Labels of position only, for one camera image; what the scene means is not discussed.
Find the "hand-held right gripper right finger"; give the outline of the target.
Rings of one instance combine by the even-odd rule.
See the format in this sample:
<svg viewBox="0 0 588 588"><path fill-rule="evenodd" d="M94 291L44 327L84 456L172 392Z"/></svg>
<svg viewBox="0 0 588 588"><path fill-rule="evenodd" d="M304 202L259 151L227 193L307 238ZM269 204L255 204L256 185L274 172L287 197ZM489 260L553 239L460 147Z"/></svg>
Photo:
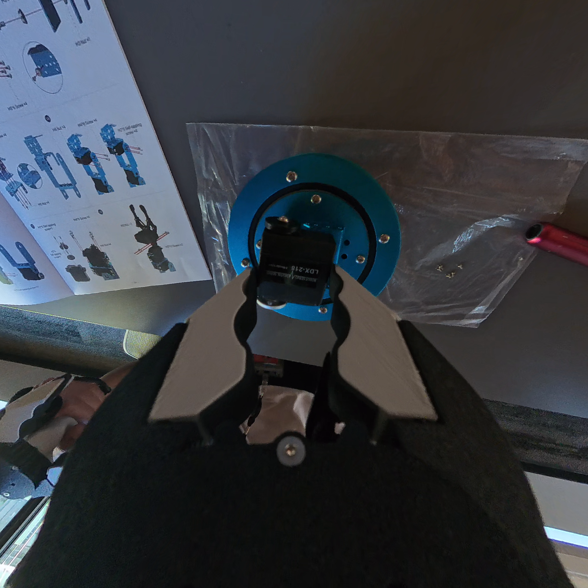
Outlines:
<svg viewBox="0 0 588 588"><path fill-rule="evenodd" d="M322 366L306 438L334 442L357 428L376 445L397 421L437 423L399 318L342 268L332 269L329 288L336 340Z"/></svg>

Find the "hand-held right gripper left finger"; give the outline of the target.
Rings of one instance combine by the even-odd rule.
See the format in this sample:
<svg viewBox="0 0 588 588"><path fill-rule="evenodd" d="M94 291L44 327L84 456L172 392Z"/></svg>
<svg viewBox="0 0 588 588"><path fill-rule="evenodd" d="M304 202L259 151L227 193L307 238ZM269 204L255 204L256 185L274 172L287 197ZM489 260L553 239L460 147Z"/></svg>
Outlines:
<svg viewBox="0 0 588 588"><path fill-rule="evenodd" d="M148 416L149 423L191 423L205 442L219 427L240 433L258 405L254 355L257 280L248 268L187 320Z"/></svg>

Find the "black servo with silver horn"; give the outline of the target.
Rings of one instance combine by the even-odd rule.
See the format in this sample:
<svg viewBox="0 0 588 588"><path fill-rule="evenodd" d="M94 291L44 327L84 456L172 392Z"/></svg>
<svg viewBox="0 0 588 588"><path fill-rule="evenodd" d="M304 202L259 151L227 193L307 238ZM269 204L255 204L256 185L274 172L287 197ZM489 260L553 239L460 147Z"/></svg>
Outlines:
<svg viewBox="0 0 588 588"><path fill-rule="evenodd" d="M334 237L287 217L267 217L258 261L257 301L281 310L321 305L336 254Z"/></svg>

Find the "teal round robot base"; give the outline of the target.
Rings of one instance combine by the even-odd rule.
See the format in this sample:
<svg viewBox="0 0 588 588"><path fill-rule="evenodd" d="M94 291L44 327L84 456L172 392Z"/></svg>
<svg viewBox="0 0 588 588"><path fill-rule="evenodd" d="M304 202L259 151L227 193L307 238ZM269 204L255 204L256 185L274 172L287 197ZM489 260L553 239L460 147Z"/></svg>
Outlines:
<svg viewBox="0 0 588 588"><path fill-rule="evenodd" d="M228 225L229 254L237 273L252 268L256 274L265 219L282 216L330 233L336 242L332 268L342 268L374 296L385 289L401 253L401 226L384 189L360 166L307 153L256 174L239 192ZM298 320L330 320L329 285L318 307L291 304L273 311Z"/></svg>

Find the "person's left forearm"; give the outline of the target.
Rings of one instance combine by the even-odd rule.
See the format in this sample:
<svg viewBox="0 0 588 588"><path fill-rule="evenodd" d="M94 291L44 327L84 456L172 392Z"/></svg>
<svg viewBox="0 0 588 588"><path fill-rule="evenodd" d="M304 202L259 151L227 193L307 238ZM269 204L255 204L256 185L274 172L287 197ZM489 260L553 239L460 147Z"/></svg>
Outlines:
<svg viewBox="0 0 588 588"><path fill-rule="evenodd" d="M133 369L138 364L138 360L134 362L129 362L125 365L117 367L116 369L104 374L100 379L104 384L109 388L110 391L113 391L117 388L117 386L121 383L121 381L128 376L128 374L133 371Z"/></svg>

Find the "grey desk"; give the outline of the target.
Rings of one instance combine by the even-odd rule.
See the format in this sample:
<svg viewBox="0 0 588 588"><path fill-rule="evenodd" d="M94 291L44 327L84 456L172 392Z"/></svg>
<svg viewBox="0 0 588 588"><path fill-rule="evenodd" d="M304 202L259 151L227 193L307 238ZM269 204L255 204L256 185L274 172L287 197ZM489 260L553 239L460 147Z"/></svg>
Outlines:
<svg viewBox="0 0 588 588"><path fill-rule="evenodd" d="M587 1L106 3L201 243L188 122L587 139ZM586 268L419 328L484 398L587 416Z"/></svg>

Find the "person's left hand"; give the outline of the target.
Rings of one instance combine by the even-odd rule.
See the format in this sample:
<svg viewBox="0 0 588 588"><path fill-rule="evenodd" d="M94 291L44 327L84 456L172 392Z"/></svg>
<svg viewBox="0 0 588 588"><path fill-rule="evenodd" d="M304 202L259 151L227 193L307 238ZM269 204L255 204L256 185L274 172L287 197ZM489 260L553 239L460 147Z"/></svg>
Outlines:
<svg viewBox="0 0 588 588"><path fill-rule="evenodd" d="M61 393L62 404L55 419L69 418L76 424L71 425L59 442L60 450L69 451L81 436L85 427L112 390L106 378L74 378Z"/></svg>

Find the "white mesh office chair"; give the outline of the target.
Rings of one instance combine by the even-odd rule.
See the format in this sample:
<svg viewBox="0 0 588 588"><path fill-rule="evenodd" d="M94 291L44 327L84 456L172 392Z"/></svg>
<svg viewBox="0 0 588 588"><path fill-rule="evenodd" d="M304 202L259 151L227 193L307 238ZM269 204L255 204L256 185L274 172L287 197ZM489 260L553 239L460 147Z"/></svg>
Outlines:
<svg viewBox="0 0 588 588"><path fill-rule="evenodd" d="M123 351L129 357L141 359L153 349L162 339L156 334L148 334L136 330L127 329L123 337Z"/></svg>

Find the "white instruction booklet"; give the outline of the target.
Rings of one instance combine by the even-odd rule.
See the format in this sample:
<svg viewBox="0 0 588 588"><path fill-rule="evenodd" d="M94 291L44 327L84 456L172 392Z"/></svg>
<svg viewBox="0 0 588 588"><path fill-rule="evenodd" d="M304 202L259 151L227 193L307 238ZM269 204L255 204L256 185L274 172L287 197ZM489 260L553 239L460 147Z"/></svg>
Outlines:
<svg viewBox="0 0 588 588"><path fill-rule="evenodd" d="M1 1L1 304L207 281L103 1Z"/></svg>

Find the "red pen screwdriver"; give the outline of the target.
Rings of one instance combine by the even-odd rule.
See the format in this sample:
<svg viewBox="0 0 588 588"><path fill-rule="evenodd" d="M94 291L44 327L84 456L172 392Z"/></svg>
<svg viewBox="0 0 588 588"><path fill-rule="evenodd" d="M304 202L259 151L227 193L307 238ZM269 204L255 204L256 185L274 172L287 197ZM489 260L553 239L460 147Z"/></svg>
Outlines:
<svg viewBox="0 0 588 588"><path fill-rule="evenodd" d="M587 237L552 223L534 224L525 232L526 242L542 251L587 267Z"/></svg>

